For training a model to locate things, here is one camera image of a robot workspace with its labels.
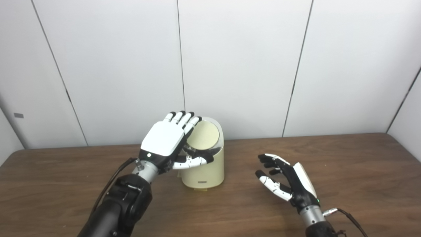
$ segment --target connector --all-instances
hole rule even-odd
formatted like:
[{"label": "connector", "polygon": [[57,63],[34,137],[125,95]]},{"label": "connector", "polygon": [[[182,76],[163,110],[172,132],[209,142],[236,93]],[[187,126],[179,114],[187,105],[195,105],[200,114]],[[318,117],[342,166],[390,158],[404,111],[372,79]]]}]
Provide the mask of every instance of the connector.
[{"label": "connector", "polygon": [[334,214],[335,212],[337,212],[338,211],[338,209],[335,207],[335,208],[331,208],[331,209],[329,209],[329,210],[326,210],[326,211],[324,211],[323,212],[323,216],[324,217],[326,217],[326,216],[330,216],[330,215],[332,215],[332,214]]}]

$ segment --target back of robotic hand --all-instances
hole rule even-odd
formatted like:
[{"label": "back of robotic hand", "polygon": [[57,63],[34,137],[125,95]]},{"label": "back of robotic hand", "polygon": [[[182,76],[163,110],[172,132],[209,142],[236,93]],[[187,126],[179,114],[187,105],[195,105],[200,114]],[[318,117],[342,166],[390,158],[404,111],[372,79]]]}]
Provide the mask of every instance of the back of robotic hand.
[{"label": "back of robotic hand", "polygon": [[[152,181],[171,169],[188,169],[213,161],[207,154],[180,156],[187,138],[201,117],[194,113],[169,113],[163,121],[153,125],[140,147],[139,158],[130,158],[112,176],[99,195],[91,215],[78,237],[128,237],[152,201]],[[114,181],[118,173],[132,162],[132,174]]]},{"label": "back of robotic hand", "polygon": [[336,232],[332,225],[326,221],[325,215],[320,210],[314,187],[309,180],[303,166],[296,163],[291,166],[286,160],[273,154],[258,156],[265,168],[274,168],[270,175],[283,174],[289,187],[276,182],[263,171],[257,170],[256,176],[275,195],[289,201],[295,207],[306,226],[306,237],[337,237],[343,232]]}]

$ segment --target black cable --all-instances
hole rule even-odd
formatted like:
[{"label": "black cable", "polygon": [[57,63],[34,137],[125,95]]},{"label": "black cable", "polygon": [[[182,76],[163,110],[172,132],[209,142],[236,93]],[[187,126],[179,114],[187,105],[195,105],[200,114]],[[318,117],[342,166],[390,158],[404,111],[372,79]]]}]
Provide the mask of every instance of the black cable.
[{"label": "black cable", "polygon": [[348,219],[361,231],[362,235],[364,237],[368,237],[367,234],[365,233],[365,231],[362,229],[361,225],[358,223],[358,221],[350,214],[347,213],[346,211],[338,208],[339,212],[342,212],[346,217],[348,217]]},{"label": "black cable", "polygon": [[111,176],[111,179],[108,181],[108,183],[105,185],[104,189],[101,191],[100,195],[98,196],[98,198],[95,201],[95,204],[93,205],[91,214],[89,215],[89,218],[91,218],[93,212],[96,210],[96,208],[98,207],[99,202],[101,201],[102,197],[104,196],[104,193],[108,190],[109,186],[112,184],[112,182],[114,182],[114,179],[117,177],[117,175],[124,169],[126,168],[128,165],[130,165],[131,163],[133,163],[135,160],[137,160],[137,158],[129,158],[127,161],[125,161],[122,165],[120,165],[120,167],[118,167],[118,169],[115,171],[115,173]]}]

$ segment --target robotic finger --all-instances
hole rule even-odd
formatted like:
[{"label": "robotic finger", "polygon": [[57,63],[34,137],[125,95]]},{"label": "robotic finger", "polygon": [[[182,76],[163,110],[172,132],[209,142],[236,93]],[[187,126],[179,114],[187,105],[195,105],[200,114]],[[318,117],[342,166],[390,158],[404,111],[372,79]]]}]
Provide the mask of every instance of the robotic finger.
[{"label": "robotic finger", "polygon": [[261,170],[256,171],[256,176],[260,182],[262,182],[262,184],[265,185],[276,196],[284,199],[285,201],[289,201],[292,198],[291,188],[281,183],[277,183]]},{"label": "robotic finger", "polygon": [[189,169],[196,166],[204,165],[213,162],[213,156],[202,157],[197,156],[195,158],[191,156],[179,156],[173,165],[174,170]]}]

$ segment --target white wall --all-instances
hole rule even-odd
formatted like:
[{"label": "white wall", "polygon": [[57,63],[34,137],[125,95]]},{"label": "white wall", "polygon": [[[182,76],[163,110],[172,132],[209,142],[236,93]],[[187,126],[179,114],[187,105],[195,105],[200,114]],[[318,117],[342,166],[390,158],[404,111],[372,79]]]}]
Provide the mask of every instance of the white wall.
[{"label": "white wall", "polygon": [[280,137],[311,0],[179,0],[186,109],[226,139]]},{"label": "white wall", "polygon": [[176,0],[34,2],[89,145],[140,143],[184,109]]},{"label": "white wall", "polygon": [[386,132],[421,65],[421,1],[315,0],[284,136]]},{"label": "white wall", "polygon": [[23,148],[6,116],[0,110],[0,166],[13,152]]},{"label": "white wall", "polygon": [[[421,65],[420,1],[314,0],[284,128],[311,0],[34,3],[88,145],[184,108],[227,139],[385,132]],[[30,0],[0,2],[0,34],[24,145],[87,145]]]},{"label": "white wall", "polygon": [[421,161],[421,75],[418,75],[388,134]]},{"label": "white wall", "polygon": [[0,105],[26,147],[86,145],[30,0],[0,1],[0,35]]}]

